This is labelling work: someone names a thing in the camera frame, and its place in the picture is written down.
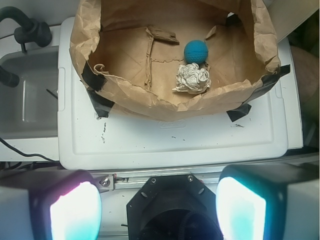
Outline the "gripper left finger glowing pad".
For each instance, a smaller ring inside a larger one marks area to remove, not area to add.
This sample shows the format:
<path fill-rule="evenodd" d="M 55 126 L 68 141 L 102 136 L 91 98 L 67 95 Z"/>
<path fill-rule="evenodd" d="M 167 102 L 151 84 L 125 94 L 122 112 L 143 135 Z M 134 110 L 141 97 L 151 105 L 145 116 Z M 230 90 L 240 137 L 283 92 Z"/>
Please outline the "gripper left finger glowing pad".
<path fill-rule="evenodd" d="M 85 170 L 0 173 L 2 240 L 95 240 L 102 200 Z"/>

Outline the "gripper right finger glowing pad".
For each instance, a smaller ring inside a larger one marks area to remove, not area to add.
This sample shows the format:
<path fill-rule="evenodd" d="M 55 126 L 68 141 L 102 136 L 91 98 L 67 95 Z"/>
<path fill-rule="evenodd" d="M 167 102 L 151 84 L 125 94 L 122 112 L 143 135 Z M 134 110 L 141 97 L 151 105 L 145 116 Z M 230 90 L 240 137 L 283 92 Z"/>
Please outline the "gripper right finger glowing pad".
<path fill-rule="evenodd" d="M 230 164 L 215 205 L 226 240 L 318 240 L 319 164 Z"/>

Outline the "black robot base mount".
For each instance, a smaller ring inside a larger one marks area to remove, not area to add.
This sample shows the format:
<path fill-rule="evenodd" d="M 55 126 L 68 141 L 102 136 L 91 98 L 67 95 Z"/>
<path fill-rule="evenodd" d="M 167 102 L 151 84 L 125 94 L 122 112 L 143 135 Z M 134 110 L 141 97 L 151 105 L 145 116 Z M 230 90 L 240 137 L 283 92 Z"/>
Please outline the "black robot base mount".
<path fill-rule="evenodd" d="M 222 240 L 216 194 L 199 180 L 145 184 L 126 205 L 130 240 Z"/>

